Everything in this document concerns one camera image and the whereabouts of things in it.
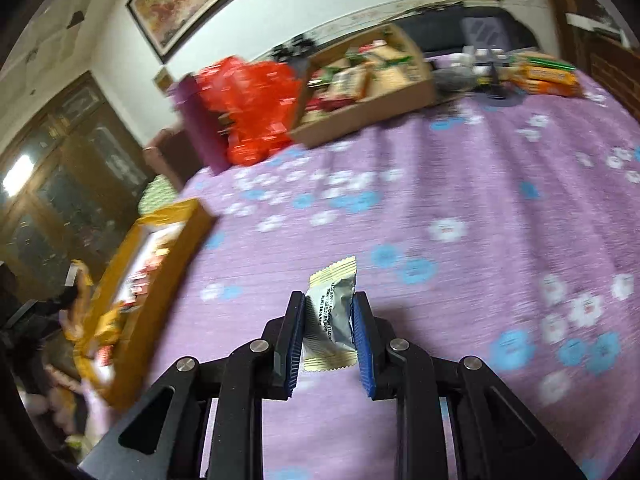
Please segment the glass panel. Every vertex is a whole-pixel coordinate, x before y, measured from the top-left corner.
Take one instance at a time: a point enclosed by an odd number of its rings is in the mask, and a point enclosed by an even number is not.
[[[57,290],[65,283],[71,262],[61,251],[54,250],[45,236],[38,231],[29,215],[20,218],[6,248],[16,260],[29,267],[44,285]]]
[[[110,129],[98,123],[87,137],[111,173],[139,200],[146,186],[146,174],[131,160]]]
[[[126,232],[116,228],[116,222],[90,198],[84,188],[63,166],[58,166],[38,190],[44,203],[55,209],[65,227],[79,238],[84,247],[109,260]]]
[[[67,126],[78,122],[94,106],[100,102],[100,98],[88,86],[83,86],[75,94],[69,97],[58,109],[58,117]]]
[[[20,192],[33,168],[51,151],[55,143],[55,132],[50,129],[48,122],[27,134],[15,158],[0,171],[0,205]]]

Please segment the purple cylinder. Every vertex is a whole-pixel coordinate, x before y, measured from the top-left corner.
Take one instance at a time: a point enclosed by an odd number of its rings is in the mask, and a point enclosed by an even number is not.
[[[182,116],[193,148],[213,174],[219,174],[231,167],[226,160],[227,143],[220,136],[218,118],[207,110],[199,91],[196,79],[187,74],[179,83],[172,85],[169,94]]]

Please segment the red plastic bag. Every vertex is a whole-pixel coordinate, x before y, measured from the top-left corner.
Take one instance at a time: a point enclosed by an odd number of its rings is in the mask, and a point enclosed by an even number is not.
[[[291,67],[274,61],[246,63],[231,56],[198,73],[200,96],[213,112],[233,121],[228,160],[251,166],[291,144],[300,81]]]

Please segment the brown chair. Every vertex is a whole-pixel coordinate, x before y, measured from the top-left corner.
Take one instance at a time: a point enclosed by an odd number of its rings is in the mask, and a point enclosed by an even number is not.
[[[149,167],[167,177],[178,192],[204,167],[181,123],[160,130],[142,154]]]

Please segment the purple bedsheet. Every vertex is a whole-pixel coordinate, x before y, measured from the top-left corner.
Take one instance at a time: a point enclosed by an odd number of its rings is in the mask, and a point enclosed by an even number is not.
[[[226,356],[292,290],[354,254],[377,316],[434,356],[480,356],[606,478],[640,431],[640,128],[592,80],[588,99],[465,98],[252,168],[201,171],[183,198],[222,217],[191,264],[149,380]],[[357,367],[301,372],[265,402],[267,480],[392,478],[394,402]]]

